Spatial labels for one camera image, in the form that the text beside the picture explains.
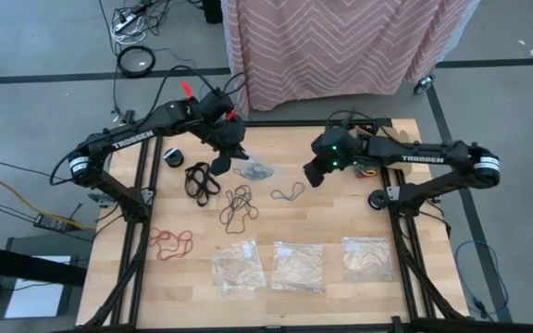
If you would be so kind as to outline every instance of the zigzag pattern fabric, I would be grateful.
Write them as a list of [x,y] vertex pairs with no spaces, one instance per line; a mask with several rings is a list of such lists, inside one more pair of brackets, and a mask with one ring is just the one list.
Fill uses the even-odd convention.
[[[470,0],[222,0],[238,108],[396,93],[442,56]],[[242,78],[235,83],[241,84]]]

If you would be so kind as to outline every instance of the black metal frame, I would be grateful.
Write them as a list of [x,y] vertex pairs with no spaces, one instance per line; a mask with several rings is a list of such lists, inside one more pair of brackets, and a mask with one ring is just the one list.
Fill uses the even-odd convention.
[[[390,118],[383,118],[381,121],[385,126],[391,126],[391,119]],[[370,124],[370,120],[366,119],[355,119],[353,121],[356,125],[367,125]],[[340,120],[331,120],[329,122],[330,125],[340,125]],[[314,120],[266,120],[266,121],[247,121],[245,123],[246,127],[248,128],[256,128],[256,127],[323,127],[326,125],[326,120],[322,119],[314,119]],[[135,177],[135,186],[138,188],[141,188],[141,185],[143,183],[143,174],[145,171],[145,158],[148,153],[148,142],[144,142],[142,144],[142,148],[139,155],[139,162],[137,166],[137,174]],[[161,150],[162,150],[162,138],[158,137],[156,144],[155,144],[155,151],[154,151],[154,159],[152,162],[152,169],[149,179],[149,189],[151,191],[155,191],[155,185],[157,183],[157,174],[159,171],[159,162],[161,159]],[[387,186],[390,186],[390,174],[386,168],[381,170],[382,174],[382,181],[384,188]],[[403,182],[403,175],[402,171],[400,171],[399,174],[397,174],[397,179]],[[151,202],[151,209],[153,213],[153,204],[154,202]],[[394,236],[394,241],[397,241],[397,238],[402,237],[402,233],[400,231],[400,221],[393,217],[396,216],[392,213],[392,211],[389,211],[390,213],[390,221],[392,225],[392,234]],[[142,236],[140,241],[143,241],[145,245],[145,249],[147,248],[147,242],[148,237],[144,237],[149,234],[149,227],[150,224],[143,224],[142,226]],[[121,264],[120,264],[120,270],[118,273],[118,277],[121,277],[124,272],[124,267],[126,267],[130,261],[130,253],[132,250],[132,243],[133,243],[133,235],[134,235],[134,227],[127,226],[127,232],[125,233],[125,241],[123,243],[123,249],[122,249],[122,255],[121,255]],[[420,243],[418,240],[418,236],[416,235],[415,231],[415,224],[412,218],[407,220],[407,227],[409,228],[409,234],[411,235],[411,246],[413,247],[413,250],[415,251],[415,259],[419,265],[424,267],[423,263],[423,255],[420,251]],[[418,312],[416,308],[416,301],[415,301],[415,294],[413,291],[413,285],[410,279],[409,274],[409,268],[404,262],[400,256],[398,256],[399,266],[401,268],[401,279],[403,283],[404,288],[404,299],[406,301],[407,305],[407,311],[409,314],[409,318],[415,319],[418,318]],[[129,311],[129,319],[127,321],[127,325],[136,326],[137,325],[137,318],[139,314],[139,302],[141,300],[141,292],[143,288],[143,272],[144,272],[144,265],[140,265],[136,275],[135,275],[135,282],[133,284],[133,293],[131,295],[130,300],[130,311]],[[428,295],[424,290],[421,290],[422,294],[424,296],[424,300]],[[433,304],[430,303],[430,299],[425,302],[425,309],[427,314],[435,318],[435,311],[433,308]],[[120,322],[120,314],[122,310],[122,297],[120,298],[120,302],[117,303],[115,308],[113,309],[113,313],[111,316],[111,325],[117,325]],[[400,326],[400,328],[406,328],[408,327],[408,324],[400,324],[400,323],[386,323],[386,324],[364,324],[364,325],[325,325],[325,326],[304,326],[304,327],[284,327],[284,330],[286,332],[388,332],[388,331],[395,331],[395,328]],[[273,331],[277,332],[282,330],[283,327],[205,327],[205,328],[153,328],[153,329],[137,329],[137,332],[268,332]]]

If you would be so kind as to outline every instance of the wooden table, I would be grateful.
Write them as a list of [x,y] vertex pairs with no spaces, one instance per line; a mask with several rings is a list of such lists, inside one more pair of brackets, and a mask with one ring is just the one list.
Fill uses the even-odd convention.
[[[397,130],[405,130],[413,140],[420,140],[413,119],[394,119],[392,122]],[[342,237],[383,237],[389,240],[392,249],[393,239],[388,213],[380,214],[366,203],[369,193],[382,187],[380,177],[356,179],[352,170],[347,169],[326,175],[326,180],[318,188],[309,186],[302,166],[314,157],[310,143],[322,130],[322,127],[247,129],[242,145],[249,154],[256,154],[274,164],[277,175],[251,182],[230,171],[217,178],[222,191],[205,208],[198,207],[194,199],[186,195],[183,171],[196,162],[210,162],[215,158],[215,153],[191,134],[165,138],[164,148],[179,147],[186,160],[184,166],[176,169],[161,163],[152,227],[177,234],[191,230],[194,248],[186,257],[166,262],[156,259],[156,248],[149,248],[137,327],[379,324],[389,323],[393,315],[408,321],[395,252],[392,282],[344,282]],[[148,165],[151,165],[153,149],[149,152]],[[138,146],[116,152],[110,173],[123,183],[132,184],[138,154]],[[428,166],[414,165],[406,181],[418,183],[430,177]],[[289,192],[295,181],[306,184],[306,191],[297,200],[287,202],[270,198],[270,193],[275,189]],[[252,204],[258,207],[260,216],[246,223],[246,231],[242,235],[228,235],[219,223],[218,215],[228,204],[225,191],[234,190],[242,184],[251,186],[254,197]],[[422,211],[438,214],[428,205],[424,205]],[[465,298],[444,226],[426,216],[417,217],[415,222],[429,277],[452,306],[466,315]],[[117,281],[125,227],[125,223],[118,221],[95,240],[78,324],[92,317]],[[267,287],[256,290],[250,298],[221,296],[220,287],[213,282],[213,252],[252,238],[258,245]],[[326,291],[271,290],[269,284],[274,241],[324,244],[323,278]],[[411,279],[414,281],[419,313],[423,314],[419,285],[412,274]],[[132,287],[128,287],[123,322],[127,318],[131,292]]]

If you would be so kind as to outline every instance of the power strip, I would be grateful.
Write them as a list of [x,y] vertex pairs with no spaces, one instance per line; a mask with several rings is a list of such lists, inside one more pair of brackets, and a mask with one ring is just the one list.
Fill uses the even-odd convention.
[[127,20],[125,20],[124,23],[119,23],[115,26],[114,30],[115,32],[121,32],[122,30],[124,30],[125,28],[127,28],[132,22],[134,22],[136,19],[139,18],[139,14],[132,14],[130,13],[128,16],[127,16]]

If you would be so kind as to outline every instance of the caster wheel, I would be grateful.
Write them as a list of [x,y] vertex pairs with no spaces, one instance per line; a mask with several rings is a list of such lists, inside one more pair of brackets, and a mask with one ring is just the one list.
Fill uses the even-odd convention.
[[367,198],[369,206],[375,210],[382,210],[390,203],[390,197],[384,190],[375,190]]
[[435,81],[435,75],[430,74],[427,75],[425,78],[419,80],[419,82],[415,86],[414,93],[415,94],[421,94],[426,92],[431,86],[433,86],[433,82]]

